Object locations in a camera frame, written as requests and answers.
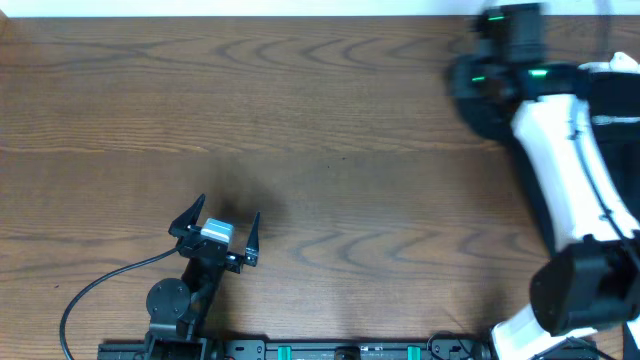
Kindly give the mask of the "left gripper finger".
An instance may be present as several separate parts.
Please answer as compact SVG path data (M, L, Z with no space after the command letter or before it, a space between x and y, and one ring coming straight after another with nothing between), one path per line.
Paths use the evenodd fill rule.
M259 259L259 223L260 213L257 212L247 239L244 256L244 264L251 267L256 267Z
M171 222L168 233L173 237L188 236L199 219L205 200L206 195L201 194L187 210Z

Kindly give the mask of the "black polo shirt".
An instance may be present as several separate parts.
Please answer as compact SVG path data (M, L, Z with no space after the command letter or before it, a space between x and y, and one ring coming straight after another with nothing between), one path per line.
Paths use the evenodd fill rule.
M592 167L594 194L626 266L616 277L631 299L624 357L639 357L639 75L587 72L584 95L598 159Z

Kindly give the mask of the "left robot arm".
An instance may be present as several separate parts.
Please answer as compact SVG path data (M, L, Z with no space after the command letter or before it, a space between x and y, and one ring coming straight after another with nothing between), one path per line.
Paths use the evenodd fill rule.
M256 215L245 252L230 250L234 227L210 218L199 226L205 196L174 219L168 233L177 239L176 252L188 260L179 278L166 278L149 291L146 308L150 315L145 336L144 360L223 359L220 340L203 334L203 326L222 276L256 266L259 259L259 222Z

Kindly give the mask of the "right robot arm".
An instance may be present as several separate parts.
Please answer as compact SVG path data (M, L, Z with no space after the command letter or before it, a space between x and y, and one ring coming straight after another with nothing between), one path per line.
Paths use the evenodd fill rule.
M639 64L616 52L546 58L538 3L478 14L473 52L449 70L463 120L513 154L550 260L528 304L496 324L480 359L598 359L590 337L623 330L639 355Z

